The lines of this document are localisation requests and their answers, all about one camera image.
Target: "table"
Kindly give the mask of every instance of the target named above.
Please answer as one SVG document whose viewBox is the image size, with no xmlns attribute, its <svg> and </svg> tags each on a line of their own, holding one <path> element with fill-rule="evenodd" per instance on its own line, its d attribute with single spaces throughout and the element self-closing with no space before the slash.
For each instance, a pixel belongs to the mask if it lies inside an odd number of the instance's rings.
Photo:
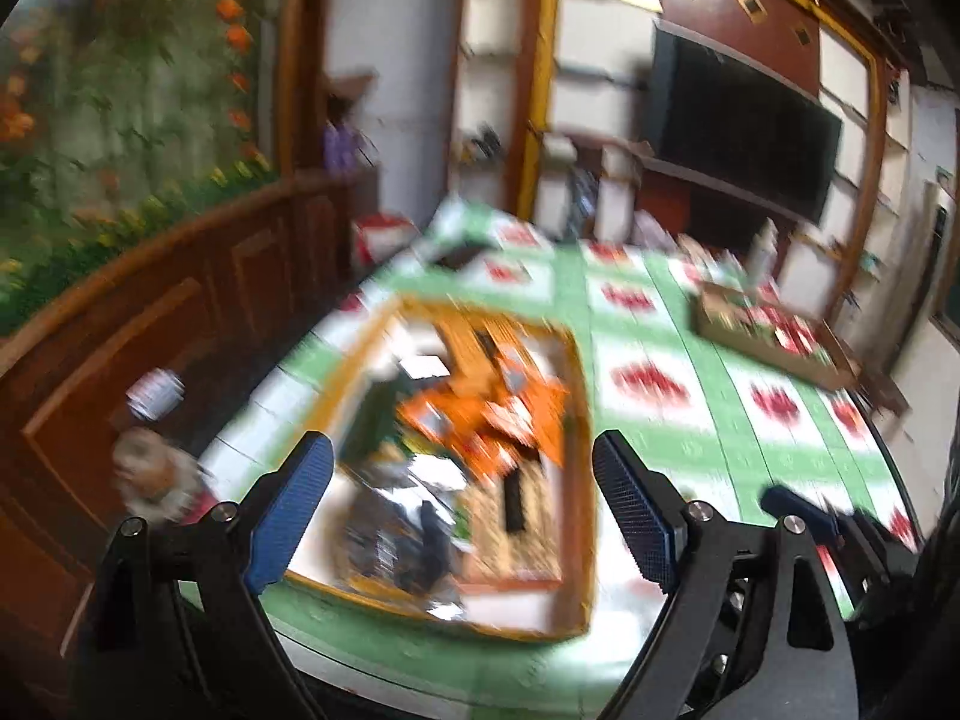
<svg viewBox="0 0 960 720">
<path fill-rule="evenodd" d="M 522 265 L 529 281 L 503 283 L 488 269 L 453 274 L 422 264 L 463 240 L 499 247 L 488 256 L 506 268 Z M 211 488 L 221 499 L 240 500 L 282 462 L 326 378 L 393 295 L 456 295 L 568 326 L 583 361 L 594 435 L 620 429 L 647 466 L 665 473 L 684 497 L 707 500 L 728 519 L 771 524 L 757 498 L 777 480 L 821 503 L 868 509 L 915 546 L 909 504 L 888 456 L 857 421 L 848 396 L 827 396 L 693 334 L 689 294 L 698 279 L 717 274 L 629 247 L 624 254 L 611 261 L 588 244 L 554 247 L 510 215 L 448 199 L 424 237 L 361 286 L 359 303 L 314 328 L 210 445 L 200 462 Z M 651 310 L 635 314 L 610 298 L 636 290 L 648 296 Z M 644 359 L 688 388 L 690 408 L 652 413 L 618 396 L 611 369 Z M 753 386 L 783 389 L 799 418 L 789 426 L 770 418 L 752 398 Z M 531 644 L 440 631 L 286 581 L 269 587 L 261 602 L 301 670 L 397 709 L 479 720 L 594 717 L 664 603 L 659 588 L 638 573 L 598 499 L 596 601 L 589 632 L 574 640 Z M 849 614 L 839 577 L 827 569 Z"/>
</svg>

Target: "black tv screen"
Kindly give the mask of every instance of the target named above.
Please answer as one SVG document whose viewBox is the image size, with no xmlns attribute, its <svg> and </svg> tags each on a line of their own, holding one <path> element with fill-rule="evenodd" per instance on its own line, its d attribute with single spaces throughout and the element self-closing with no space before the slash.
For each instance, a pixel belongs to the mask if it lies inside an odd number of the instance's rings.
<svg viewBox="0 0 960 720">
<path fill-rule="evenodd" d="M 750 191 L 817 223 L 840 119 L 745 62 L 663 29 L 642 111 L 656 158 Z"/>
</svg>

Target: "white bottle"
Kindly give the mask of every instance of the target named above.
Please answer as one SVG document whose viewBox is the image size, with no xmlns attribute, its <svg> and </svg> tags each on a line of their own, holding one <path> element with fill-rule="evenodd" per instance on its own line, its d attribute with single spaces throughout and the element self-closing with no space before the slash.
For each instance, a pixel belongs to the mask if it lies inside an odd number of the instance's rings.
<svg viewBox="0 0 960 720">
<path fill-rule="evenodd" d="M 754 244 L 750 247 L 747 257 L 747 287 L 755 290 L 767 283 L 773 274 L 776 263 L 776 226 L 773 220 L 763 223 L 754 236 Z"/>
</svg>

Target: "screw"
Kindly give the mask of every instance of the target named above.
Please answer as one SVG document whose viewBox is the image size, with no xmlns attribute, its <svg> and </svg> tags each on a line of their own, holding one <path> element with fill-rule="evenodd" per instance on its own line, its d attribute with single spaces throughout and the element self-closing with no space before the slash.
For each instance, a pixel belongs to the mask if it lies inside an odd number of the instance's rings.
<svg viewBox="0 0 960 720">
<path fill-rule="evenodd" d="M 710 661 L 710 668 L 713 669 L 713 673 L 717 676 L 721 676 L 727 670 L 727 661 L 730 660 L 729 656 L 721 653 L 712 661 Z"/>
<path fill-rule="evenodd" d="M 692 501 L 688 504 L 686 510 L 690 512 L 690 517 L 698 522 L 710 522 L 713 519 L 713 507 L 709 503 Z"/>
<path fill-rule="evenodd" d="M 143 532 L 143 526 L 146 523 L 140 517 L 128 517 L 120 525 L 120 535 L 131 538 Z"/>
<path fill-rule="evenodd" d="M 230 522 L 234 517 L 237 516 L 237 504 L 230 503 L 218 503 L 210 511 L 210 517 L 213 517 L 217 522 Z"/>
<path fill-rule="evenodd" d="M 790 533 L 799 535 L 806 530 L 806 523 L 795 514 L 787 514 L 786 517 L 784 517 L 784 528 L 790 531 Z"/>
</svg>

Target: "cardboard box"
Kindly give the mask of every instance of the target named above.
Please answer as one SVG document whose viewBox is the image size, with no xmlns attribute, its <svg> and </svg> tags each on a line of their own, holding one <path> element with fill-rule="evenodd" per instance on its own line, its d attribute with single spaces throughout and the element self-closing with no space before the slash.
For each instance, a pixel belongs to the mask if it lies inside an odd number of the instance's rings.
<svg viewBox="0 0 960 720">
<path fill-rule="evenodd" d="M 749 295 L 750 300 L 757 306 L 772 306 L 784 314 L 803 319 L 813 330 L 817 341 L 827 351 L 833 360 L 835 368 L 828 367 L 822 362 L 810 357 L 803 357 L 798 354 L 791 354 L 785 349 L 766 343 L 761 338 L 755 338 L 742 331 L 731 330 L 723 327 L 722 324 L 711 322 L 704 309 L 704 298 L 709 299 L 708 295 L 717 295 L 720 298 L 730 300 L 732 296 L 744 295 L 728 287 L 721 287 L 718 284 L 704 283 L 702 292 L 694 298 L 693 303 L 693 326 L 703 338 L 707 338 L 714 343 L 722 343 L 723 346 L 729 346 L 743 352 L 755 360 L 766 362 L 767 365 L 779 367 L 797 378 L 809 381 L 827 391 L 836 391 L 837 389 L 846 389 L 853 386 L 856 382 L 856 373 L 853 371 L 853 364 L 850 358 L 846 356 L 840 341 L 837 341 L 833 331 L 827 326 L 827 322 L 822 319 L 808 317 L 805 314 L 797 314 L 790 311 L 779 303 L 769 300 L 756 298 Z"/>
</svg>

